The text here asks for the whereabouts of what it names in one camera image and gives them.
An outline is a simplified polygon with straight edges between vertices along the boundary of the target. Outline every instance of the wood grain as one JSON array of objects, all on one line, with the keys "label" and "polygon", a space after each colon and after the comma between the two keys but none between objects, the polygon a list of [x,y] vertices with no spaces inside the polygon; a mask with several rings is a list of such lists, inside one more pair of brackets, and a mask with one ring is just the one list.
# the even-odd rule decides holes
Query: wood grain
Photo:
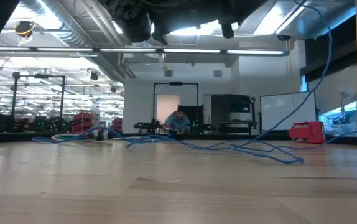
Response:
[{"label": "wood grain", "polygon": [[0,144],[0,223],[357,223],[357,146],[295,153],[303,164],[166,142]]}]

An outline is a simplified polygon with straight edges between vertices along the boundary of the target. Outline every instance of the person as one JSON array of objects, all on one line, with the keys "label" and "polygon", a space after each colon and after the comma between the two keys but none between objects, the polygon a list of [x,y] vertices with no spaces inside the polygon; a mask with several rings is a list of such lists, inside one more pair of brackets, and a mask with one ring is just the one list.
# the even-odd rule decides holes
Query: person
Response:
[{"label": "person", "polygon": [[177,111],[174,111],[165,121],[165,126],[173,130],[184,133],[190,133],[190,119],[183,112],[179,105]]}]

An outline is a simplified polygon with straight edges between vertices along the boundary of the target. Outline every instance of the doorway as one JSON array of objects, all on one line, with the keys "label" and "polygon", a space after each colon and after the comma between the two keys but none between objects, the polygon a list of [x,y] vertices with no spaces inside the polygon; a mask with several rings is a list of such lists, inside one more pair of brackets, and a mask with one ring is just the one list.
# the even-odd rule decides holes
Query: doorway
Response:
[{"label": "doorway", "polygon": [[180,95],[157,95],[156,119],[164,123],[180,104]]}]

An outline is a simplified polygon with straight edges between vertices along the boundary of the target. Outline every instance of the blue shirt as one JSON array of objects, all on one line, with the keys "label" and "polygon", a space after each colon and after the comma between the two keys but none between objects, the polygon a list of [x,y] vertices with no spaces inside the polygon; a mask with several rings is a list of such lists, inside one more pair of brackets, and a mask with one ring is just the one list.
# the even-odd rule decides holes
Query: blue shirt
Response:
[{"label": "blue shirt", "polygon": [[166,119],[165,125],[172,127],[174,130],[184,130],[184,127],[190,126],[190,120],[187,116],[179,120],[176,116],[176,112],[174,112]]}]

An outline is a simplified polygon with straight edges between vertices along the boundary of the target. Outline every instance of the white wall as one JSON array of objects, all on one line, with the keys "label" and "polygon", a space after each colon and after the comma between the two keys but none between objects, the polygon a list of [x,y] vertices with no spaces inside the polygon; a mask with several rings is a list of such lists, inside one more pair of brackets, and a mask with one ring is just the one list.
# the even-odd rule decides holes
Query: white wall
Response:
[{"label": "white wall", "polygon": [[[308,87],[314,88],[320,79],[309,82]],[[356,65],[347,67],[339,72],[327,75],[315,92],[317,108],[320,114],[334,110],[341,106],[340,92],[356,93]],[[344,99],[343,103],[354,102]]]},{"label": "white wall", "polygon": [[[300,69],[305,66],[304,52],[304,41],[296,41],[288,57],[241,56],[238,59],[239,77],[233,74],[236,63],[233,65],[231,86],[235,90],[239,84],[238,94],[256,98],[257,122],[259,122],[260,96],[299,92]],[[290,61],[292,61],[292,72],[290,71]],[[253,130],[253,134],[258,134],[259,128],[260,125],[256,130]]]},{"label": "white wall", "polygon": [[[123,110],[123,132],[133,133],[138,130],[133,128],[137,122],[150,122],[152,119],[152,91],[154,82],[142,80],[126,80],[124,110]],[[199,83],[199,105],[203,104],[203,96],[206,94],[228,94],[229,83]],[[185,106],[196,106],[196,94],[187,86],[164,86],[159,90],[160,95],[179,95],[180,104]]]},{"label": "white wall", "polygon": [[[138,80],[152,80],[153,82],[229,82],[231,80],[231,69],[226,68],[223,63],[168,63],[169,70],[173,70],[173,77],[164,77],[164,64],[152,63],[130,63],[129,68]],[[222,70],[223,77],[213,78],[214,70]]]},{"label": "white wall", "polygon": [[[259,121],[260,96],[298,92],[300,68],[305,66],[304,42],[296,41],[291,57],[239,57],[231,68],[224,64],[167,64],[173,78],[164,77],[163,64],[131,64],[137,80],[126,80],[123,131],[132,133],[137,122],[152,118],[152,87],[154,82],[200,83],[199,105],[207,107],[210,94],[240,94],[256,98],[256,120]],[[213,78],[214,70],[222,70],[223,78]],[[165,86],[158,94],[180,95],[181,105],[196,105],[195,93],[187,86]],[[259,133],[259,127],[253,134]]]}]

